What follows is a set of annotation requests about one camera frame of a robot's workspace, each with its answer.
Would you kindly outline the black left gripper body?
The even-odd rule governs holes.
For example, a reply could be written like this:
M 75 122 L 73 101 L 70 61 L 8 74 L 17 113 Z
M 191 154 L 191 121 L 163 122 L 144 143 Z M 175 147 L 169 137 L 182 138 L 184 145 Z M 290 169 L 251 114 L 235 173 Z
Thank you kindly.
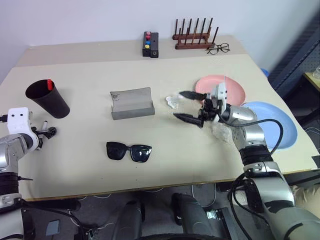
M 50 138 L 50 130 L 48 128 L 38 130 L 35 126 L 32 126 L 31 130 L 36 134 L 39 140 L 42 140 L 43 137 L 46 137 L 47 139 Z

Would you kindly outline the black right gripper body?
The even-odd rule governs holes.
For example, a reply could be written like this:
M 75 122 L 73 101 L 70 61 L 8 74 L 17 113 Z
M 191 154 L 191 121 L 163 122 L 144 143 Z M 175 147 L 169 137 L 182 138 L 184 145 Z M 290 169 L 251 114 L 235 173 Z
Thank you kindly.
M 199 100 L 203 101 L 199 110 L 198 118 L 202 123 L 213 121 L 216 116 L 221 115 L 225 111 L 225 98 L 218 99 L 217 96 L 211 96 L 210 93 L 200 93 Z

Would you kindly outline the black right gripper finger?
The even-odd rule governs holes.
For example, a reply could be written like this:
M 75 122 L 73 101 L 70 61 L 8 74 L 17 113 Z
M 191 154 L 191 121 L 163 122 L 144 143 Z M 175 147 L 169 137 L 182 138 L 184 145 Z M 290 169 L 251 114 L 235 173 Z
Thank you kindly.
M 194 117 L 193 115 L 190 114 L 186 114 L 186 113 L 173 113 L 173 115 L 178 118 L 179 120 L 188 123 L 188 124 L 192 124 L 192 125 L 196 125 L 199 128 L 202 128 L 204 125 L 204 121 L 201 118 L 198 117 Z
M 195 91 L 181 91 L 179 94 L 190 100 L 204 101 L 207 98 L 206 93 L 198 93 Z

